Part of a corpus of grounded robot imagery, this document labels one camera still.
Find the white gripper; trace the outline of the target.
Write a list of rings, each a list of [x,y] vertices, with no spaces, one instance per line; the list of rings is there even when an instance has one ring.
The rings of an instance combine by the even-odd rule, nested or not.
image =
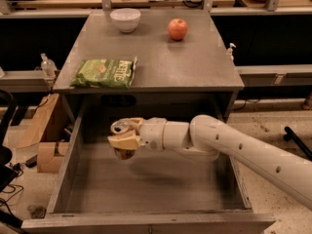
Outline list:
[[[108,142],[113,148],[136,150],[140,147],[140,139],[144,147],[152,151],[162,151],[163,133],[167,120],[165,118],[141,117],[127,118],[132,130],[120,135],[109,136]]]

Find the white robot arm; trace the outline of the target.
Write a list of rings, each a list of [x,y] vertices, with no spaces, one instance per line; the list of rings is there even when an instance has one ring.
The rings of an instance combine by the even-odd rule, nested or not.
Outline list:
[[[110,126],[108,142],[119,151],[141,147],[174,150],[196,160],[213,161],[223,153],[312,209],[311,161],[243,134],[209,115],[198,115],[190,122],[123,118]]]

